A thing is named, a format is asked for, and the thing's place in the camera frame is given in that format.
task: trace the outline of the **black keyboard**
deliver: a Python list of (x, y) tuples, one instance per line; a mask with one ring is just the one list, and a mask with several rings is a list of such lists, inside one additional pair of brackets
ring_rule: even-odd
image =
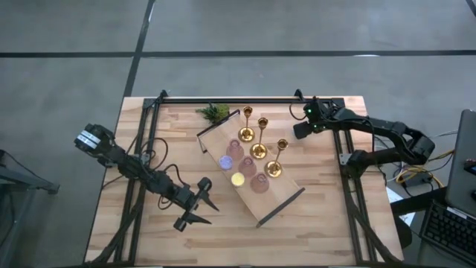
[(434, 202), (426, 211), (420, 237), (461, 260), (476, 264), (476, 220), (464, 214), (455, 214)]

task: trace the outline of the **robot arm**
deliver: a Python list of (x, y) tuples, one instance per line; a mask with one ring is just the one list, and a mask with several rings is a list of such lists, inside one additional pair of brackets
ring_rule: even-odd
[(185, 210), (178, 218), (174, 227), (182, 232), (187, 223), (208, 223), (208, 220), (192, 214), (198, 208), (199, 200), (204, 200), (210, 207), (218, 208), (210, 201), (208, 191), (211, 189), (209, 178), (202, 178), (198, 183), (199, 192), (194, 194), (188, 184), (183, 187), (173, 183), (165, 171), (153, 170), (137, 156), (131, 156), (115, 143), (114, 134), (100, 125), (88, 124), (74, 140), (75, 146), (91, 157), (97, 159), (103, 166), (109, 168), (117, 165), (119, 172), (127, 179), (137, 179), (144, 183), (146, 189), (154, 194), (160, 194)]
[(354, 111), (335, 104), (324, 105), (316, 97), (304, 106), (304, 112), (308, 121), (294, 125), (298, 139), (324, 130), (359, 130), (387, 137), (394, 143), (394, 148), (371, 153), (356, 150), (349, 156), (343, 156), (341, 162), (346, 163), (351, 176), (362, 175), (369, 165), (400, 161), (410, 165), (423, 165), (428, 161), (435, 147), (434, 142), (427, 136), (419, 130), (407, 127), (402, 122), (357, 115)]

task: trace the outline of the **pink drinking glass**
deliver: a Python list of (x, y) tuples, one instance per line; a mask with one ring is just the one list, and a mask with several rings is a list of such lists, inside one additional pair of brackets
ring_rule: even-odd
[(245, 156), (238, 166), (238, 170), (245, 175), (245, 178), (251, 178), (256, 174), (256, 165), (250, 156)]
[(251, 190), (257, 194), (262, 194), (269, 189), (269, 181), (264, 173), (258, 173), (250, 182)]
[(243, 158), (245, 155), (245, 151), (243, 147), (239, 145), (239, 141), (237, 139), (232, 139), (230, 141), (230, 145), (226, 148), (227, 156), (230, 156), (235, 162), (238, 162)]

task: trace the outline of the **butcher block tabletop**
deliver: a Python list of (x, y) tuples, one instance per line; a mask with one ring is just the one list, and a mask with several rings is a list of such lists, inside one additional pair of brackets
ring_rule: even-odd
[[(339, 98), (344, 99), (347, 108), (360, 115), (367, 114), (363, 97)], [(125, 149), (137, 134), (143, 101), (144, 98), (124, 99), (115, 135), (118, 145)], [(258, 118), (268, 119), (263, 143), (273, 155), (277, 154), (277, 140), (285, 138), (288, 141), (288, 148), (280, 155), (280, 163), (286, 175), (306, 190), (257, 229), (256, 218), (229, 179), (210, 154), (202, 152), (197, 133), (209, 127), (210, 123), (196, 113), (196, 109), (204, 108), (207, 104), (161, 104), (155, 137), (164, 138), (169, 146), (162, 167), (177, 164), (180, 177), (191, 185), (195, 193), (198, 191), (196, 183), (204, 176), (210, 178), (213, 183), (210, 199), (219, 211), (202, 204), (195, 214), (212, 224), (195, 223), (179, 232), (173, 228), (173, 224), (184, 211), (176, 205), (167, 210), (158, 209), (159, 195), (147, 192), (135, 265), (355, 264), (332, 132), (311, 134), (297, 140), (292, 126), (298, 121), (289, 114), (288, 104), (229, 104), (229, 107), (230, 111), (234, 111), (247, 105), (253, 108), (249, 118), (251, 127), (258, 129)], [(297, 117), (303, 116), (302, 107), (301, 104), (292, 106)], [(149, 132), (151, 117), (149, 115), (147, 119), (145, 133)], [(371, 150), (370, 134), (354, 130), (351, 134), (356, 149)], [(165, 146), (155, 141), (154, 150), (156, 157), (151, 163), (153, 167), (163, 159)], [(167, 174), (174, 183), (180, 185), (174, 169), (168, 170)], [(103, 183), (118, 176), (120, 174), (116, 168), (108, 169)], [(361, 180), (370, 225), (384, 245), (396, 257), (403, 259), (382, 175), (369, 168)], [(118, 230), (126, 187), (127, 179), (121, 178), (102, 190), (85, 261), (96, 258)], [(361, 229), (359, 231), (365, 259), (365, 239)], [(132, 227), (126, 236), (126, 252), (129, 252), (131, 234)]]

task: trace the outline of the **candle holder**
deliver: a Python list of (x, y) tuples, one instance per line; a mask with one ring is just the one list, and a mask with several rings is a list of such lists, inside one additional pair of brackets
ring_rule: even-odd
[(243, 108), (243, 113), (245, 114), (245, 117), (246, 117), (246, 127), (243, 127), (238, 132), (238, 138), (240, 139), (240, 141), (250, 142), (254, 138), (254, 130), (248, 127), (248, 118), (250, 118), (252, 112), (253, 112), (253, 108), (249, 106)]
[(268, 176), (272, 178), (277, 178), (283, 172), (283, 167), (281, 166), (281, 163), (279, 163), (277, 160), (279, 159), (281, 152), (284, 151), (287, 147), (288, 147), (288, 141), (285, 140), (284, 138), (277, 141), (277, 149), (279, 151), (277, 152), (276, 159), (274, 161), (270, 161), (266, 163), (265, 165), (265, 172), (266, 174), (268, 174)]
[(250, 148), (250, 155), (255, 159), (263, 159), (268, 154), (268, 149), (266, 146), (261, 143), (261, 138), (263, 137), (263, 130), (268, 125), (268, 119), (260, 118), (258, 119), (258, 127), (260, 127), (260, 141), (257, 144), (253, 144)]

